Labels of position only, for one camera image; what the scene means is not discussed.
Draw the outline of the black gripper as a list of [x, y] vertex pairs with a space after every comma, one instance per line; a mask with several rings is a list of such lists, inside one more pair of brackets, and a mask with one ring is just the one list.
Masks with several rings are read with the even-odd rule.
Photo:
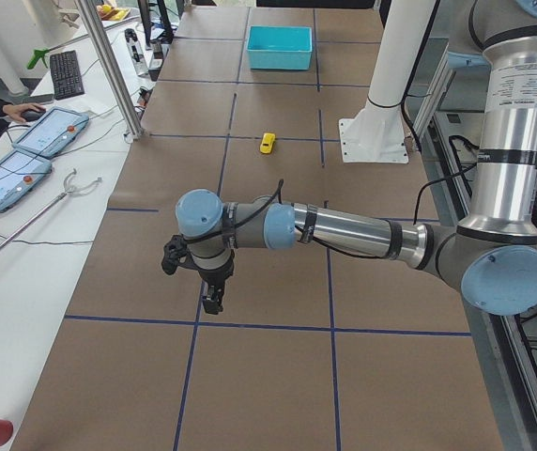
[[203, 307], [207, 314], [223, 311], [222, 299], [225, 281], [233, 275], [234, 269], [234, 261], [227, 260], [219, 268], [198, 270], [201, 278], [208, 284], [207, 292], [203, 297]]

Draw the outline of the operator hand on mouse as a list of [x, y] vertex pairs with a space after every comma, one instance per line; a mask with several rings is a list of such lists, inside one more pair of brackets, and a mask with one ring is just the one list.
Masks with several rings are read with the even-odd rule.
[[24, 115], [27, 112], [45, 113], [46, 108], [38, 103], [21, 103], [21, 104], [5, 104], [2, 107], [3, 113], [18, 123], [25, 123], [27, 119]]

